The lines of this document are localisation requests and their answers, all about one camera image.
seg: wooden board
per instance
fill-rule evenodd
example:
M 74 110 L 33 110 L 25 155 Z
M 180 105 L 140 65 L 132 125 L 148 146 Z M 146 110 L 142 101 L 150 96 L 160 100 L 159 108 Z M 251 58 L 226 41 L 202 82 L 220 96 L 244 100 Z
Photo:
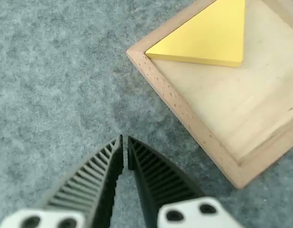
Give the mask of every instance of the wooden board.
M 194 2 L 127 54 L 226 177 L 242 188 L 293 147 L 293 0 L 246 0 L 239 68 L 145 55 L 212 2 Z

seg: yellow triangle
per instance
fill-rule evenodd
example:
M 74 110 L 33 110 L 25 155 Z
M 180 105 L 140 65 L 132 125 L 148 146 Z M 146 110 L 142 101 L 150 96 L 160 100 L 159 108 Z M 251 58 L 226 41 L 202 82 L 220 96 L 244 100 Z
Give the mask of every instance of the yellow triangle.
M 238 67 L 243 61 L 245 0 L 216 0 L 146 51 L 149 58 Z

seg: tray border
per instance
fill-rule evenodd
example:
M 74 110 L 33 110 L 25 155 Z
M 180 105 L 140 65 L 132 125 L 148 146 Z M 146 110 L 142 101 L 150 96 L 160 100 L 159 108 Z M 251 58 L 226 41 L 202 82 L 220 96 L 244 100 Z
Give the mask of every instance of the tray border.
M 192 111 L 145 52 L 216 0 L 196 0 L 176 16 L 130 47 L 126 54 L 227 179 L 243 188 L 293 147 L 293 119 L 261 144 L 248 160 L 237 163 L 219 139 Z M 293 28 L 293 0 L 262 0 Z

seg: mounting hole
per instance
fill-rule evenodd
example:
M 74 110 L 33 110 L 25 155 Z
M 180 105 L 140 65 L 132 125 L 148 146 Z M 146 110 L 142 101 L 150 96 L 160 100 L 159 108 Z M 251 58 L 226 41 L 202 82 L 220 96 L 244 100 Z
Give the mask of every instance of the mounting hole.
M 166 214 L 168 221 L 181 221 L 184 219 L 183 215 L 177 210 L 170 210 Z
M 21 228 L 36 228 L 41 219 L 38 216 L 32 216 L 25 219 L 21 225 Z
M 75 219 L 65 219 L 61 221 L 57 228 L 76 228 L 76 220 Z
M 217 210 L 209 204 L 202 204 L 200 206 L 200 211 L 202 214 L 216 214 Z

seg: gray carpet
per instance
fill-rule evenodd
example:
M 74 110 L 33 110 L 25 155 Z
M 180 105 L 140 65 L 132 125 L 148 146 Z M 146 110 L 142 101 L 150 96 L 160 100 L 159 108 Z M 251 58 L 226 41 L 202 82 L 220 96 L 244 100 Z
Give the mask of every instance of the gray carpet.
M 293 150 L 234 189 L 125 56 L 191 2 L 0 0 L 0 222 L 123 133 L 175 161 L 246 227 L 293 227 Z M 111 227 L 145 227 L 126 169 Z

